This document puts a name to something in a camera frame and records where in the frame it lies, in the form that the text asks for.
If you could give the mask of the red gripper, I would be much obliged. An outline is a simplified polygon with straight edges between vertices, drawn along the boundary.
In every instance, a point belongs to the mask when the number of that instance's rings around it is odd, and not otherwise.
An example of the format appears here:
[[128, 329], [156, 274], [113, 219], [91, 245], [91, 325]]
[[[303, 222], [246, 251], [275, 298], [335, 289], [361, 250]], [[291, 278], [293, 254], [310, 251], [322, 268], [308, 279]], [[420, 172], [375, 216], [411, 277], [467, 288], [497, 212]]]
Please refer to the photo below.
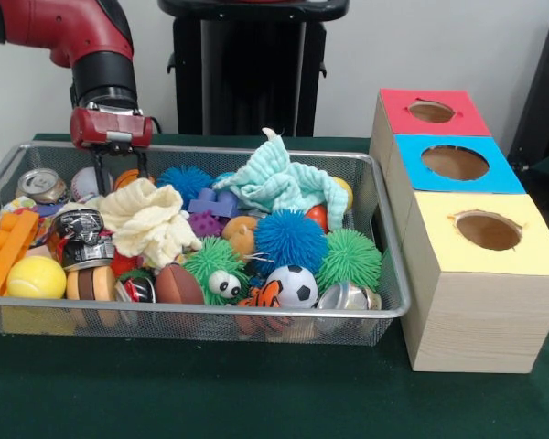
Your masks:
[[[116, 109], [106, 106], [76, 107], [70, 116], [70, 138], [80, 149], [101, 148], [111, 152], [136, 150], [138, 177], [150, 177], [145, 151], [152, 142], [154, 122], [139, 110]], [[92, 151], [92, 162], [98, 192], [107, 195], [102, 155]]]

